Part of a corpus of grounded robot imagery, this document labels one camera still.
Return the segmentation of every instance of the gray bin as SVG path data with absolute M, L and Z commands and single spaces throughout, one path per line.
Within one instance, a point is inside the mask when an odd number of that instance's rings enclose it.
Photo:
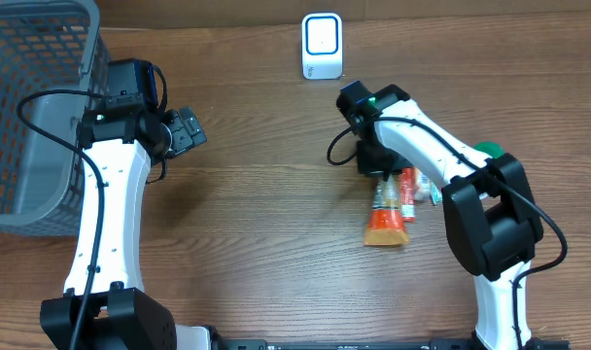
M 91 0 L 0 1 L 0 230 L 75 235 L 84 194 L 82 163 L 25 127 L 22 97 L 45 89 L 107 93 L 107 48 Z M 37 126 L 76 144 L 84 96 L 49 95 L 25 106 Z

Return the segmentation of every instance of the wooden table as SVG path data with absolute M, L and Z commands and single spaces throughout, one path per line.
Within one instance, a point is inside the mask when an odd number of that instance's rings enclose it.
M 520 158 L 570 255 L 531 277 L 535 336 L 591 348 L 591 13 L 347 23 L 345 76 L 301 77 L 299 26 L 104 32 L 114 57 L 163 70 L 209 142 L 145 192 L 141 266 L 180 324 L 273 341 L 464 337 L 472 278 L 421 205 L 404 249 L 363 247 L 371 183 L 326 164 L 347 124 L 339 88 L 397 84 L 438 123 Z M 352 138 L 335 156 L 353 149 Z M 75 238 L 0 234 L 0 349 L 49 349 L 40 302 L 61 295 Z M 553 259 L 549 230 L 535 264 Z

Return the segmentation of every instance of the white square object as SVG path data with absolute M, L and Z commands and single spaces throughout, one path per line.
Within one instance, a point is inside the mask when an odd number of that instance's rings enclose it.
M 336 79 L 343 72 L 343 23 L 337 14 L 311 14 L 302 20 L 302 74 Z

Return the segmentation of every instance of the green lid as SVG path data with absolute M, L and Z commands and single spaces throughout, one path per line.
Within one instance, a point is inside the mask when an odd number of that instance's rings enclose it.
M 474 146 L 474 148 L 477 151 L 483 152 L 492 158 L 498 158 L 505 154 L 503 147 L 501 147 L 498 143 L 491 141 L 479 142 Z

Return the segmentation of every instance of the tabletop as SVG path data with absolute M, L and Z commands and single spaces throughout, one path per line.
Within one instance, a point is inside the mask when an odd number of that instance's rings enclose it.
M 459 139 L 496 141 L 523 162 L 570 244 L 561 266 L 529 278 L 529 325 L 591 348 L 591 13 L 347 22 L 344 76 L 317 82 L 301 76 L 299 30 L 102 32 L 113 57 L 158 65 L 169 106 L 190 105 L 209 139 L 146 188 L 147 293 L 178 324 L 231 338 L 469 336 L 473 281 L 448 248 L 441 207 L 417 207 L 408 246 L 364 247 L 374 184 L 354 163 L 326 163 L 347 126 L 339 89 L 396 84 Z M 40 303 L 61 296 L 75 244 L 0 233 L 0 349 L 52 348 Z M 534 264 L 559 249 L 546 229 Z

